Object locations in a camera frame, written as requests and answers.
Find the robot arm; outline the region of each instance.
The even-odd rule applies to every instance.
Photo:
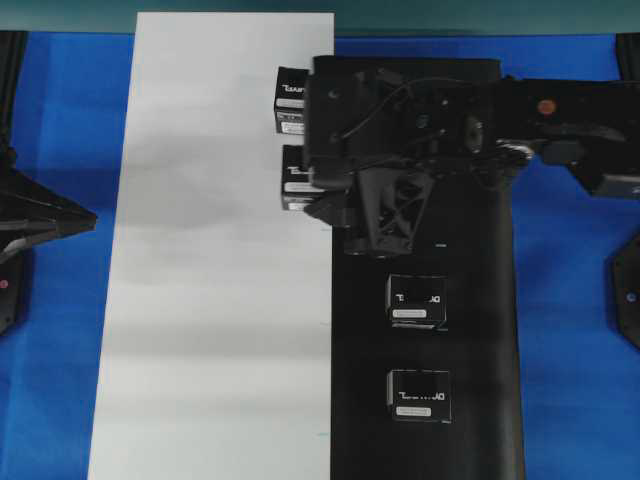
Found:
[[[591,194],[638,198],[639,107],[635,82],[311,75],[303,164],[325,193],[305,212],[347,229],[346,253],[409,254],[436,182],[508,188],[536,153]]]

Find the black surface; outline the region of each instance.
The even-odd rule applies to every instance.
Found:
[[[492,61],[422,62],[428,75],[500,77]],[[315,68],[346,73],[348,64]],[[438,182],[411,256],[348,256],[343,241],[334,229],[331,479],[523,479],[510,193],[470,176]],[[449,332],[389,327],[391,273],[447,277]],[[450,371],[452,423],[394,422],[385,405],[392,369]]]
[[[4,136],[7,142],[26,42],[26,32],[0,32],[0,136]]]
[[[0,264],[0,334],[16,322],[24,271],[24,253]]]
[[[618,328],[640,348],[640,235],[615,255],[612,270]]]
[[[640,79],[640,33],[616,35],[616,58],[622,80]]]

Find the white label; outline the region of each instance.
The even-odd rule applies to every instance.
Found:
[[[304,133],[304,124],[282,122],[282,133],[293,133],[294,135],[302,135]]]
[[[427,318],[426,310],[394,310],[393,318]]]
[[[284,184],[285,192],[294,193],[322,193],[324,190],[312,187],[308,182],[286,182]]]
[[[295,98],[278,98],[276,107],[283,108],[304,108],[304,100]]]
[[[430,417],[429,407],[396,407],[396,415],[403,417]]]

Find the small black box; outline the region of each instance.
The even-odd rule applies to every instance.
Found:
[[[309,172],[302,166],[302,146],[282,147],[282,187],[280,195],[284,210],[303,210],[322,196],[324,190],[309,183]]]
[[[309,70],[300,68],[278,68],[276,98],[273,111],[276,116],[276,132],[304,134],[304,85]]]
[[[451,378],[447,371],[391,370],[387,406],[394,420],[451,423]]]
[[[386,305],[392,327],[445,330],[446,278],[389,275]]]

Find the screw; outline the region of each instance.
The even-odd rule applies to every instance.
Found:
[[[416,119],[416,127],[424,128],[429,125],[429,115],[420,115]]]

